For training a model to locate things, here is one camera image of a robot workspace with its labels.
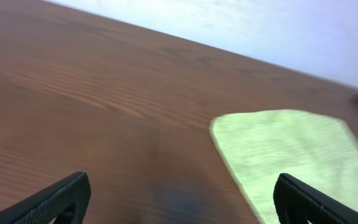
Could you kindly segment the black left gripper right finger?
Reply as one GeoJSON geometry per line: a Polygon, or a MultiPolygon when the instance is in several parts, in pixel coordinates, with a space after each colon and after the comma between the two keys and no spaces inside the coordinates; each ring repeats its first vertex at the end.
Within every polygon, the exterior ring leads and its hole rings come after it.
{"type": "Polygon", "coordinates": [[[281,224],[358,224],[358,212],[290,174],[281,173],[273,191],[281,224]]]}

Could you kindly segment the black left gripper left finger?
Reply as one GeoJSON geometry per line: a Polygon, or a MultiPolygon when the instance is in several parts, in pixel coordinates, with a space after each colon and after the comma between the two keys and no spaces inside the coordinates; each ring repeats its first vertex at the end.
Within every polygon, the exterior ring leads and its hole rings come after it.
{"type": "Polygon", "coordinates": [[[75,172],[0,211],[0,224],[82,224],[91,198],[86,172],[75,172]]]}

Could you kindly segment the light green microfiber cloth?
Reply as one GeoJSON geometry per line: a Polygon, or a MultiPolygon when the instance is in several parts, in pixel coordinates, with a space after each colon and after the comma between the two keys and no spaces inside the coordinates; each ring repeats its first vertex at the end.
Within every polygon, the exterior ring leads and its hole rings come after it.
{"type": "Polygon", "coordinates": [[[259,222],[278,222],[281,173],[358,212],[358,140],[343,120],[301,110],[233,113],[214,118],[210,133],[259,222]]]}

